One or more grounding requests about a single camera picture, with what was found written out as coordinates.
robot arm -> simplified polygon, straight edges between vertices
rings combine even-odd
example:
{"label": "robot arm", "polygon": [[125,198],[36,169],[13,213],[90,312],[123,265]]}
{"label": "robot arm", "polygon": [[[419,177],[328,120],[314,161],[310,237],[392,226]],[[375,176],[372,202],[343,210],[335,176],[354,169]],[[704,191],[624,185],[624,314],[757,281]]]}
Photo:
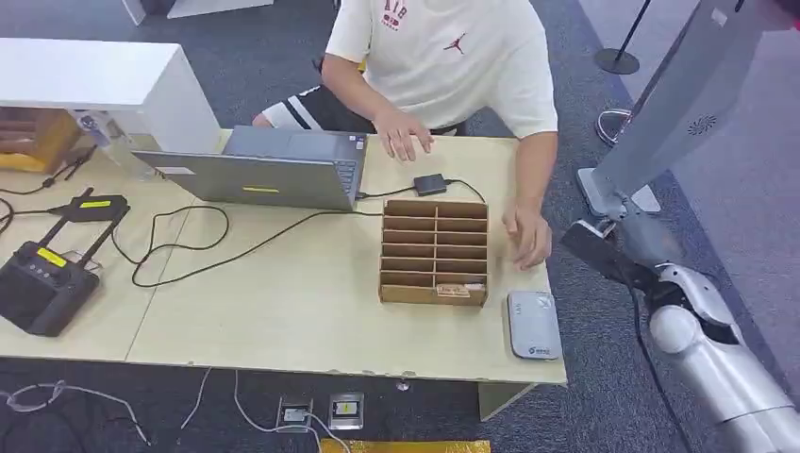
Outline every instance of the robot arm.
{"label": "robot arm", "polygon": [[714,285],[676,264],[658,270],[647,295],[650,333],[732,446],[748,453],[800,451],[800,416],[744,343]]}
{"label": "robot arm", "polygon": [[[745,344],[716,287],[673,263],[677,248],[669,232],[622,200],[624,209],[601,227],[578,221],[561,242],[605,277],[644,291],[656,346],[710,410],[734,451],[800,452],[800,415]],[[628,254],[607,240],[615,227]]]}

man's right hand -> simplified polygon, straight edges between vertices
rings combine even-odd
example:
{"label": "man's right hand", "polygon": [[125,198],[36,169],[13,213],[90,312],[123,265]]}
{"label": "man's right hand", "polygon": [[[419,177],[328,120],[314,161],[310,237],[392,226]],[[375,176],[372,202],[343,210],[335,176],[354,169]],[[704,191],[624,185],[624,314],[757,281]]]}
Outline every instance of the man's right hand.
{"label": "man's right hand", "polygon": [[395,107],[379,111],[373,120],[375,131],[390,157],[416,160],[411,136],[416,135],[426,153],[430,153],[433,137],[416,118]]}

man's left hand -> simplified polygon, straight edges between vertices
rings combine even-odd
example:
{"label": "man's left hand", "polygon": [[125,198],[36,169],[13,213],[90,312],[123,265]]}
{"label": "man's left hand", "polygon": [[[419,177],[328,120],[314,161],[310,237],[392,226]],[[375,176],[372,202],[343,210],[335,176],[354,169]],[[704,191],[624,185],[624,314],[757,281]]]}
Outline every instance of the man's left hand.
{"label": "man's left hand", "polygon": [[511,258],[521,270],[550,256],[553,233],[538,209],[511,205],[503,215],[503,224],[515,248]]}

table leg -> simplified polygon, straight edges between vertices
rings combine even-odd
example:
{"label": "table leg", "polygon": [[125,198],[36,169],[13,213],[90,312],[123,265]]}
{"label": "table leg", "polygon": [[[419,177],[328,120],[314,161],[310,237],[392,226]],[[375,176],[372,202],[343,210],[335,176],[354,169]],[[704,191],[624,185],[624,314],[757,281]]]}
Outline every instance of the table leg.
{"label": "table leg", "polygon": [[478,382],[477,399],[480,406],[480,421],[488,421],[511,403],[525,396],[536,385],[535,383]]}

compartment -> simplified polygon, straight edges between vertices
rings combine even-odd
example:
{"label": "compartment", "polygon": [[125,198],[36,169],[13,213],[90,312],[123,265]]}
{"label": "compartment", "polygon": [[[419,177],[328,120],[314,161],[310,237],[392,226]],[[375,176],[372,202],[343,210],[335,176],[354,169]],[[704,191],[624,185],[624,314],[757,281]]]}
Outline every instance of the compartment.
{"label": "compartment", "polygon": [[433,258],[436,256],[436,249],[433,245],[423,245],[417,243],[384,243],[383,257],[409,257],[409,258]]}
{"label": "compartment", "polygon": [[383,215],[403,217],[436,217],[436,203],[418,200],[387,200]]}
{"label": "compartment", "polygon": [[486,233],[436,233],[436,244],[486,245]]}
{"label": "compartment", "polygon": [[486,274],[484,260],[436,260],[436,272]]}
{"label": "compartment", "polygon": [[400,302],[404,304],[436,303],[436,290],[433,288],[417,288],[415,286],[380,285],[382,302]]}
{"label": "compartment", "polygon": [[436,221],[425,217],[390,217],[383,218],[383,229],[405,229],[415,231],[433,231]]}
{"label": "compartment", "polygon": [[425,231],[383,230],[384,243],[430,243],[434,242],[434,233]]}
{"label": "compartment", "polygon": [[439,218],[436,220],[437,231],[458,231],[469,233],[486,233],[486,219]]}
{"label": "compartment", "polygon": [[437,217],[461,219],[487,219],[489,210],[483,203],[447,202],[439,205]]}
{"label": "compartment", "polygon": [[487,249],[483,246],[470,245],[437,245],[437,259],[456,259],[456,260],[485,260]]}
{"label": "compartment", "polygon": [[486,286],[486,276],[485,275],[474,275],[474,274],[436,274],[436,281],[434,281],[437,285],[444,285],[444,284],[459,284],[459,285],[467,285],[467,284],[482,284],[484,288]]}
{"label": "compartment", "polygon": [[417,272],[382,271],[380,273],[380,284],[432,288],[433,274],[424,274]]}
{"label": "compartment", "polygon": [[433,259],[384,258],[380,261],[380,270],[433,272],[433,262]]}

